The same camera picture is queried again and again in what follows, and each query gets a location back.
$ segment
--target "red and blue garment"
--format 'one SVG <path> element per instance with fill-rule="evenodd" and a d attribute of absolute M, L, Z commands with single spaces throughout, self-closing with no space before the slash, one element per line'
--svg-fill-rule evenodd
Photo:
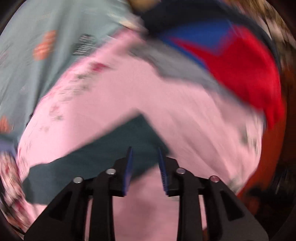
<path fill-rule="evenodd" d="M 241 100 L 264 111 L 269 128 L 283 117 L 275 59 L 245 26 L 227 19 L 202 21 L 166 30 L 159 38 L 203 66 Z"/>

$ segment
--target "pink fabric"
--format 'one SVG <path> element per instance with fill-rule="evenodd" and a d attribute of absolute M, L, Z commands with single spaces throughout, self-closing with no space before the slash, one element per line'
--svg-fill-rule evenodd
<path fill-rule="evenodd" d="M 63 157 L 141 112 L 181 167 L 200 177 L 217 175 L 234 191 L 243 187 L 259 162 L 263 120 L 232 98 L 161 78 L 125 53 L 138 41 L 127 30 L 62 75 L 20 140 L 22 179 L 29 167 Z M 33 220 L 44 208 L 27 206 Z M 119 241 L 176 239 L 178 202 L 164 195 L 158 167 L 115 199 L 114 216 Z"/>

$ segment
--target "clothing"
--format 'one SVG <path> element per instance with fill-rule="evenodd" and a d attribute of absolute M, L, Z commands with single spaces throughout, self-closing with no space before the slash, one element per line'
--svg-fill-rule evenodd
<path fill-rule="evenodd" d="M 160 38 L 207 69 L 242 101 L 264 111 L 272 128 L 284 115 L 279 72 L 266 47 L 228 20 L 188 24 Z"/>
<path fill-rule="evenodd" d="M 162 77 L 173 78 L 174 81 L 189 80 L 202 85 L 205 89 L 236 98 L 227 88 L 220 85 L 211 73 L 159 39 L 148 39 L 144 44 L 133 46 L 130 53 L 149 62 Z"/>
<path fill-rule="evenodd" d="M 118 0 L 27 0 L 0 36 L 0 117 L 19 141 L 39 100 L 78 58 L 87 56 L 129 14 Z"/>
<path fill-rule="evenodd" d="M 16 157 L 16 147 L 10 139 L 5 137 L 0 137 L 0 152 L 8 152 L 13 157 Z"/>
<path fill-rule="evenodd" d="M 7 220 L 26 231 L 31 225 L 25 209 L 25 196 L 15 159 L 9 152 L 0 152 L 0 212 Z"/>
<path fill-rule="evenodd" d="M 277 49 L 268 34 L 251 18 L 219 0 L 163 0 L 141 15 L 150 35 L 158 35 L 181 25 L 228 20 L 246 27 L 272 53 L 281 68 Z"/>
<path fill-rule="evenodd" d="M 147 234 L 140 240 L 176 239 L 178 202 L 163 193 L 159 146 L 196 176 L 218 175 L 235 192 L 256 169 L 260 115 L 198 81 L 159 76 L 128 54 L 139 41 L 132 31 L 115 36 L 68 69 L 38 104 L 17 159 L 33 220 L 74 177 L 98 175 L 130 145 L 137 178 L 127 199 L 114 200 L 118 240 L 139 240 L 140 233 Z"/>

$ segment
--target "navy fabric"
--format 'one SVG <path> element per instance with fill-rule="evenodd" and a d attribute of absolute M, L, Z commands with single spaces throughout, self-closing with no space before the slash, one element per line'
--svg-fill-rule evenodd
<path fill-rule="evenodd" d="M 23 183 L 26 200 L 49 204 L 74 177 L 96 177 L 125 157 L 129 146 L 134 150 L 133 178 L 157 164 L 158 147 L 168 153 L 163 141 L 140 115 L 65 157 L 30 168 Z"/>
<path fill-rule="evenodd" d="M 150 35 L 157 36 L 172 28 L 189 23 L 228 20 L 233 24 L 248 28 L 272 53 L 279 71 L 280 59 L 274 42 L 252 19 L 236 9 L 216 0 L 163 0 L 151 10 L 141 15 Z"/>

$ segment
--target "light blue fabric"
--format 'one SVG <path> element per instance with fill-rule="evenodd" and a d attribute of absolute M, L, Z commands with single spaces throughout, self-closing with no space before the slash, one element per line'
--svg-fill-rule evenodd
<path fill-rule="evenodd" d="M 123 0 L 27 0 L 18 9 L 0 36 L 0 117 L 13 126 L 9 137 L 19 140 L 38 101 L 77 54 L 104 43 L 129 12 Z M 34 49 L 52 30 L 54 51 L 35 60 Z"/>

